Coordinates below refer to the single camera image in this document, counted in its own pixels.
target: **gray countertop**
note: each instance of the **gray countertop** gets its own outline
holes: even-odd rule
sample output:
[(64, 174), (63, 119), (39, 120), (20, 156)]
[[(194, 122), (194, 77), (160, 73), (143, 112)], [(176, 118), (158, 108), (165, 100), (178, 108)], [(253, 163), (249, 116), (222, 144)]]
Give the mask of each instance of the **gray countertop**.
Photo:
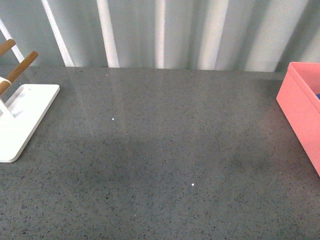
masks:
[[(11, 66), (0, 66), (6, 76)], [(283, 73), (30, 67), (61, 90), (0, 164), (0, 239), (319, 239)]]

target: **pink box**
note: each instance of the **pink box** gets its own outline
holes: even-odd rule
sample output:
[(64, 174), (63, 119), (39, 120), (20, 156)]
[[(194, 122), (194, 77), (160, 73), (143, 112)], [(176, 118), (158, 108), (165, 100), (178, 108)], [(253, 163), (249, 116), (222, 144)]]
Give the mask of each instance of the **pink box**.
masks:
[(276, 97), (320, 176), (320, 63), (291, 62)]

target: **white base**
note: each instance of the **white base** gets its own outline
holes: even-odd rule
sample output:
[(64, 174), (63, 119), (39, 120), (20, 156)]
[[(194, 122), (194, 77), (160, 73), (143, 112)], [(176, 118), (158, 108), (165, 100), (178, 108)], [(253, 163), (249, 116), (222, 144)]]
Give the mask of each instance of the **white base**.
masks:
[(5, 103), (10, 115), (0, 112), (0, 163), (18, 159), (60, 90), (53, 84), (24, 84)]

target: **corrugated wall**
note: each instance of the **corrugated wall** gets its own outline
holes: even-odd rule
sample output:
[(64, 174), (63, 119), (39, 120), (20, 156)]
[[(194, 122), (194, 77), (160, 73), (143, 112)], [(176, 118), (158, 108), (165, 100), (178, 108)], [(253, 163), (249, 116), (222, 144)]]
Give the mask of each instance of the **corrugated wall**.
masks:
[(285, 72), (320, 62), (318, 0), (0, 0), (0, 64)]

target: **drying rack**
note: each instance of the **drying rack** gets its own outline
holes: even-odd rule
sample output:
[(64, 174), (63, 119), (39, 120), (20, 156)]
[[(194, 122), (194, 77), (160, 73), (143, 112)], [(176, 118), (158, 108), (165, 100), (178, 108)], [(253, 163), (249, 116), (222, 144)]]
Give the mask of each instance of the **drying rack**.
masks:
[[(0, 45), (0, 57), (16, 42)], [(0, 96), (38, 57), (32, 51), (6, 78), (0, 76)], [(0, 98), (0, 163), (18, 159), (60, 90), (57, 84), (23, 84), (6, 103)]]

